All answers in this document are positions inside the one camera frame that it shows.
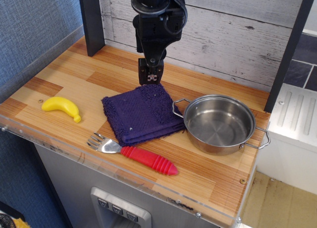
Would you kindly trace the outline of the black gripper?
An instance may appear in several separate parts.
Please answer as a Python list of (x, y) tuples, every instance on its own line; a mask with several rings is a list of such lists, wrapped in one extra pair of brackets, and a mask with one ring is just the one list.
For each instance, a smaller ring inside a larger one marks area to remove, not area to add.
[(132, 0), (138, 13), (133, 19), (136, 30), (139, 84), (148, 83), (148, 67), (156, 67), (156, 84), (163, 75), (166, 47), (181, 39), (187, 23), (185, 0)]

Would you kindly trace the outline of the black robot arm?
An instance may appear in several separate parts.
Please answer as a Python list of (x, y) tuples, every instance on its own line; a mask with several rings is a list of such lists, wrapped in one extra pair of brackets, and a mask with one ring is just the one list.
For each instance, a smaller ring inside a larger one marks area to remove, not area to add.
[(131, 0), (138, 13), (133, 19), (138, 59), (140, 85), (160, 84), (166, 48), (180, 41), (187, 23), (185, 0)]

